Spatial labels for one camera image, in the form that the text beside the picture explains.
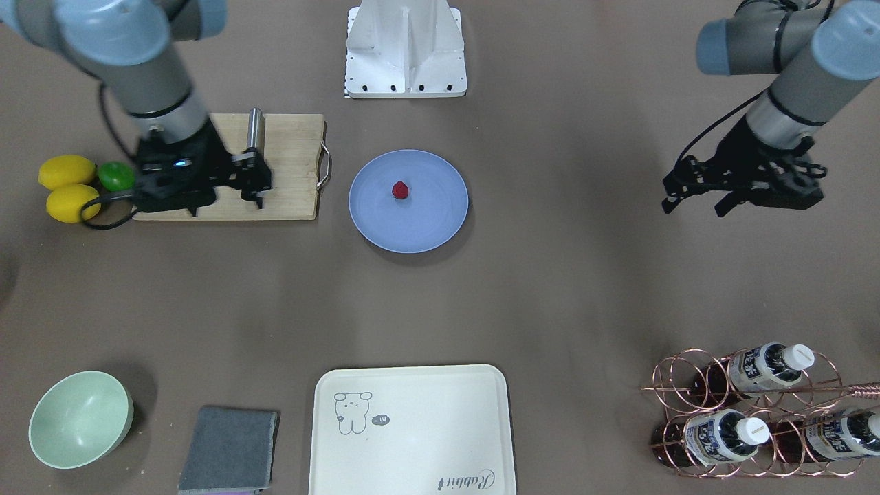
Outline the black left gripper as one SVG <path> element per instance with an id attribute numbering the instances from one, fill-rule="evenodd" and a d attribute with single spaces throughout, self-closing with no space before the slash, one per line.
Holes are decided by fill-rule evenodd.
<path id="1" fill-rule="evenodd" d="M 742 117 L 711 159 L 700 161 L 688 155 L 666 175 L 663 212 L 670 214 L 684 199 L 710 191 L 726 192 L 714 204 L 717 217 L 725 217 L 746 201 L 777 209 L 809 209 L 824 199 L 820 179 L 826 175 L 824 166 L 808 155 L 814 143 L 805 135 L 793 149 L 770 147 L 755 137 Z"/>

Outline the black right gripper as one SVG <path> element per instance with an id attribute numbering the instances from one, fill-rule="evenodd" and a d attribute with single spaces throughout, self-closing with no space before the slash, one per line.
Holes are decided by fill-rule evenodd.
<path id="1" fill-rule="evenodd" d="M 211 119 L 192 137 L 176 143 L 166 141 L 166 132 L 150 131 L 139 141 L 132 201 L 147 213 L 186 210 L 198 217 L 200 207 L 217 200 L 216 187 L 240 190 L 244 201 L 264 209 L 265 197 L 273 188 L 273 174 L 262 153 L 246 149 L 242 155 L 227 151 Z"/>

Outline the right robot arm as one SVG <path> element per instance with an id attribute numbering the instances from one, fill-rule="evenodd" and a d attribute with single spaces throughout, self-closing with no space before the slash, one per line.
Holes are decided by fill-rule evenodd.
<path id="1" fill-rule="evenodd" d="M 224 1 L 2 3 L 3 24 L 98 79 L 138 126 L 135 182 L 124 195 L 147 213 L 196 215 L 217 200 L 217 187 L 261 209 L 273 187 L 257 146 L 226 149 L 175 47 L 220 34 L 227 18 Z"/>

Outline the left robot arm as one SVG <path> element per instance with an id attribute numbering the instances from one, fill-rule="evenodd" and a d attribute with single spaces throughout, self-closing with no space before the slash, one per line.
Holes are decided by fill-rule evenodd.
<path id="1" fill-rule="evenodd" d="M 708 23 L 696 44 L 704 74 L 773 74 L 745 103 L 745 115 L 710 159 L 682 151 L 663 179 L 662 207 L 723 191 L 716 214 L 744 203 L 806 210 L 823 200 L 826 167 L 813 162 L 816 133 L 877 80 L 879 6 L 850 1 L 820 10 L 816 1 L 745 1 Z"/>

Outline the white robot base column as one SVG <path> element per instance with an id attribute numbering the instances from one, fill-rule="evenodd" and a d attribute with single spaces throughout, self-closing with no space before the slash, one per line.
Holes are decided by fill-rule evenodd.
<path id="1" fill-rule="evenodd" d="M 468 92 L 462 16 L 446 1 L 362 1 L 348 11 L 348 98 L 456 98 Z"/>

